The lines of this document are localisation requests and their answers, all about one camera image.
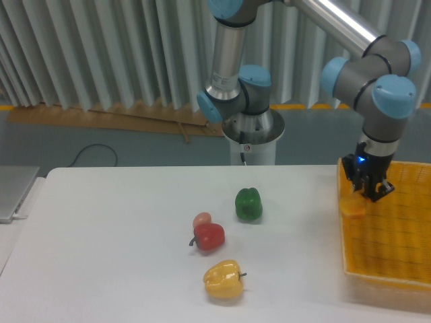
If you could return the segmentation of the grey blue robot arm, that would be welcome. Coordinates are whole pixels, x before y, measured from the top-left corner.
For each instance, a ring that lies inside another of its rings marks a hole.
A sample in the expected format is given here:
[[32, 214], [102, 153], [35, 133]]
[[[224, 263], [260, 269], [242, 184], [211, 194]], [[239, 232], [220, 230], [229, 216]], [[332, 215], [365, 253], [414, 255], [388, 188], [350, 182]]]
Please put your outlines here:
[[[275, 143], [285, 124], [271, 112], [270, 72], [243, 65], [246, 29], [263, 1], [209, 1], [217, 22], [211, 73], [197, 94], [205, 118], [220, 123], [231, 142], [233, 164], [273, 164]], [[363, 119], [353, 153], [341, 164], [354, 191], [371, 201], [391, 193], [387, 172], [405, 126], [416, 109], [410, 80], [421, 64], [420, 48], [410, 40], [381, 34], [339, 1], [288, 1], [331, 40], [320, 76], [321, 89]]]

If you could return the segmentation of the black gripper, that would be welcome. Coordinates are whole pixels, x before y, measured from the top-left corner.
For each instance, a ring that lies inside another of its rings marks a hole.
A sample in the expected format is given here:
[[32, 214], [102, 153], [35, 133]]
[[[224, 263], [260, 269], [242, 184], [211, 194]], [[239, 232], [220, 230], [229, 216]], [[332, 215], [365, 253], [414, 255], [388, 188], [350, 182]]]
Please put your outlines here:
[[393, 156], [376, 156], [366, 152], [367, 144], [358, 143], [354, 153], [341, 159], [346, 178], [352, 183], [353, 192], [361, 192], [377, 202], [395, 190], [387, 180], [387, 170]]

